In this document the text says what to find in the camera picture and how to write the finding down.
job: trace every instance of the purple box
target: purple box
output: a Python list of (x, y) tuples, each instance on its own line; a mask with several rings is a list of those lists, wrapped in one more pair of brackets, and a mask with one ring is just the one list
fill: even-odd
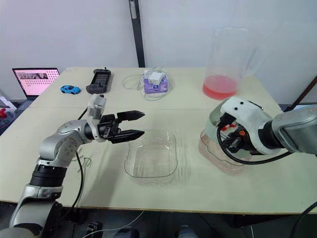
[(147, 78), (143, 80), (143, 83), (144, 83), (144, 92), (146, 94), (166, 93), (168, 91), (168, 83), (167, 83), (166, 75), (164, 75), (159, 85), (150, 84)]

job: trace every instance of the clear measuring jug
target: clear measuring jug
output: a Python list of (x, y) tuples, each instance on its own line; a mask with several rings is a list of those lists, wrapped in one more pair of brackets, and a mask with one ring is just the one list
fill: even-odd
[(260, 67), (265, 52), (262, 37), (255, 31), (238, 27), (215, 29), (203, 92), (218, 100), (234, 95), (242, 78)]

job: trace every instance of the pink liquid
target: pink liquid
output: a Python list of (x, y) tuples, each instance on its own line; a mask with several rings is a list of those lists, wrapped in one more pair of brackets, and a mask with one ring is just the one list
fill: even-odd
[(217, 100), (231, 97), (236, 91), (236, 81), (223, 75), (211, 75), (205, 79), (203, 85), (203, 92), (208, 97)]

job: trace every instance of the laptop screen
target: laptop screen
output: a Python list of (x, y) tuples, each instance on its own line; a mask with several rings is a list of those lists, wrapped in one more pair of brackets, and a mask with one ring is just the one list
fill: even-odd
[(57, 68), (13, 68), (27, 98), (39, 96), (57, 77)]

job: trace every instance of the clear plastic container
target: clear plastic container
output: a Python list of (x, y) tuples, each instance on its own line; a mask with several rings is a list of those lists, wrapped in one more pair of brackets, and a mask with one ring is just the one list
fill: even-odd
[(139, 184), (168, 183), (177, 169), (176, 139), (171, 132), (146, 130), (129, 142), (124, 169)]
[[(237, 174), (246, 167), (245, 165), (237, 163), (227, 157), (220, 148), (219, 144), (214, 140), (211, 140), (206, 135), (205, 130), (201, 133), (198, 149), (203, 156), (227, 174)], [(239, 152), (234, 154), (234, 156), (245, 161), (249, 161), (252, 157), (244, 150), (239, 150)]]
[(218, 100), (234, 95), (242, 78), (254, 74), (266, 56), (261, 40), (246, 28), (215, 29), (203, 92)]

